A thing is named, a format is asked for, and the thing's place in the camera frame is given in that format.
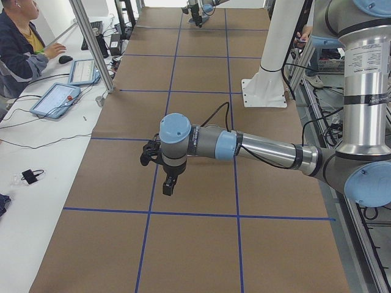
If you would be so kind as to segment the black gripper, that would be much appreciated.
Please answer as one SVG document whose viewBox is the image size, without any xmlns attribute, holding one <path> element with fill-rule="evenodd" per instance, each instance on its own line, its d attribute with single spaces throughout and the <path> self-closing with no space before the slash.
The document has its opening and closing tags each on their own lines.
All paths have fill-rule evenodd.
<svg viewBox="0 0 391 293">
<path fill-rule="evenodd" d="M 190 23 L 201 23 L 202 22 L 202 16 L 199 13 L 199 5 L 198 4 L 192 4 L 188 5 L 191 13 L 191 18 L 189 19 Z"/>
<path fill-rule="evenodd" d="M 175 183 L 186 170 L 187 159 L 163 160 L 163 170 L 166 173 L 165 183 Z"/>
</svg>

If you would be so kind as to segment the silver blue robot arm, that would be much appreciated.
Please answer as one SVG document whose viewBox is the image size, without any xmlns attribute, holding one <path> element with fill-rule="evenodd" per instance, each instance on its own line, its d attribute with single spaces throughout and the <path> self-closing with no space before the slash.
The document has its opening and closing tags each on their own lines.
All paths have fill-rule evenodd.
<svg viewBox="0 0 391 293">
<path fill-rule="evenodd" d="M 197 27 L 202 27 L 209 18 L 214 14 L 215 7 L 228 2 L 228 0 L 188 0 L 185 7 L 181 8 L 181 11 L 191 17 L 189 23 Z"/>
<path fill-rule="evenodd" d="M 189 156 L 248 157 L 276 168 L 300 170 L 365 207 L 390 203 L 390 148 L 385 143 L 390 101 L 389 1 L 318 1 L 313 34 L 345 47 L 343 140 L 334 150 L 295 145 L 239 131 L 192 124 L 178 113 L 160 123 L 159 162 L 171 195 Z"/>
</svg>

